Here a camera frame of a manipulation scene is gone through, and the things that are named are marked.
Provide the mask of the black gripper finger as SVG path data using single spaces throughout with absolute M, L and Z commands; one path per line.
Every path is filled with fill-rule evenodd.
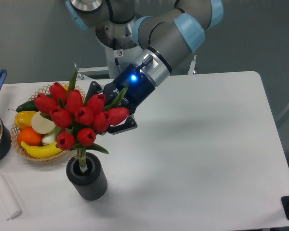
M 93 95 L 95 94 L 100 94 L 104 90 L 104 86 L 100 85 L 96 81 L 92 81 L 89 85 L 87 94 L 86 94 L 86 99 L 90 99 Z
M 137 122 L 135 121 L 134 115 L 130 115 L 126 118 L 123 124 L 110 126 L 106 132 L 112 135 L 123 133 L 138 127 Z

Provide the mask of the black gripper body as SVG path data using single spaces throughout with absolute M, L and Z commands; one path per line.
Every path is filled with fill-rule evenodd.
M 120 107 L 133 114 L 136 108 L 155 90 L 155 86 L 142 72 L 135 72 L 136 65 L 128 65 L 112 82 L 104 86 L 105 104 L 110 104 L 120 91 L 128 86 Z

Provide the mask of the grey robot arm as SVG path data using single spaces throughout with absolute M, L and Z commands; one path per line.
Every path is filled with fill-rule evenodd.
M 88 96 L 103 93 L 106 103 L 127 92 L 120 105 L 130 115 L 107 132 L 117 134 L 137 127 L 136 108 L 173 70 L 194 53 L 205 39 L 205 30 L 218 24 L 224 14 L 220 0 L 178 0 L 160 16 L 141 16 L 132 0 L 68 0 L 66 7 L 83 30 L 95 28 L 104 46 L 109 76 L 105 86 L 93 82 Z

